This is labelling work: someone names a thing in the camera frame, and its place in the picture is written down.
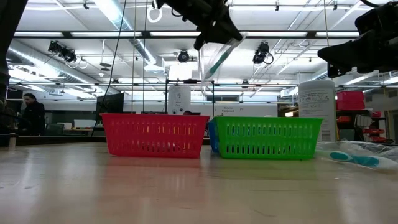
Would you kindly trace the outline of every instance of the ceiling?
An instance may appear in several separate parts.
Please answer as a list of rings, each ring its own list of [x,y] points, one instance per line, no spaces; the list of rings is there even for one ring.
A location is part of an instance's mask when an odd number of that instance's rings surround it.
[[[333,4],[337,2],[337,10],[332,10]],[[383,4],[387,1],[372,0],[373,3]],[[139,31],[195,31],[195,26],[187,21],[183,22],[180,17],[171,14],[169,7],[162,8],[162,18],[159,22],[149,22],[146,19],[146,4],[150,1],[138,0],[137,2],[127,0],[125,16],[130,24]],[[370,8],[360,4],[358,0],[326,0],[326,15],[321,0],[279,0],[280,9],[275,11],[275,0],[229,0],[230,15],[232,21],[239,30],[276,31],[276,30],[317,30],[324,31],[325,16],[328,30],[331,31],[355,31],[354,20],[367,12]],[[17,31],[117,31],[105,14],[96,7],[93,1],[88,0],[89,10],[83,8],[83,0],[29,0],[26,10],[19,23]],[[158,11],[150,12],[152,18],[156,18]],[[76,54],[88,62],[84,69],[74,68],[84,75],[98,80],[109,82],[111,72],[102,72],[100,62],[112,64],[116,52],[116,60],[113,66],[113,78],[125,83],[134,82],[157,83],[164,82],[165,74],[145,72],[144,61],[137,54],[134,47],[127,39],[121,39],[116,49],[117,40],[107,39],[47,39],[29,38],[14,39],[28,47],[31,47],[45,55],[52,56],[47,51],[51,40],[57,40],[70,49],[75,49]],[[213,79],[220,83],[241,83],[249,80],[250,83],[294,83],[298,84],[310,80],[326,70],[326,62],[317,57],[317,51],[328,45],[342,44],[350,39],[246,39],[236,48],[229,58],[222,64]],[[195,39],[141,39],[150,51],[165,60],[166,71],[171,65],[178,65],[176,55],[181,50],[188,50],[190,56],[197,58],[198,51],[193,48]],[[274,54],[272,65],[262,64],[255,67],[252,62],[254,51],[262,41],[269,43]],[[215,49],[219,46],[205,45],[205,61],[210,60]],[[63,60],[54,56],[62,66]],[[192,68],[192,78],[199,79],[198,62],[188,62]],[[388,74],[378,73],[368,75],[358,82],[352,82],[361,77],[356,72],[346,75],[344,78],[336,79],[339,85],[354,83],[377,84],[383,78],[389,78]]]

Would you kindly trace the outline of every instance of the wooden table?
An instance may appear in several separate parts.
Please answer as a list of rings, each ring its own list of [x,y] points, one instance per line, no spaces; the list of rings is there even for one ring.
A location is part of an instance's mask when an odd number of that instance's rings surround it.
[[[0,151],[0,223],[391,223],[395,174],[321,160],[113,157],[105,143]]]

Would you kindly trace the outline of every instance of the red box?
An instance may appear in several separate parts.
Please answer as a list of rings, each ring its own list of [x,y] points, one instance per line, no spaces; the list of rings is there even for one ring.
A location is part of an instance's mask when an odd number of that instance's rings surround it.
[[[336,101],[336,110],[363,110],[364,101]]]
[[[362,91],[340,91],[337,93],[337,101],[364,101]]]
[[[197,158],[209,116],[101,114],[115,156]]]

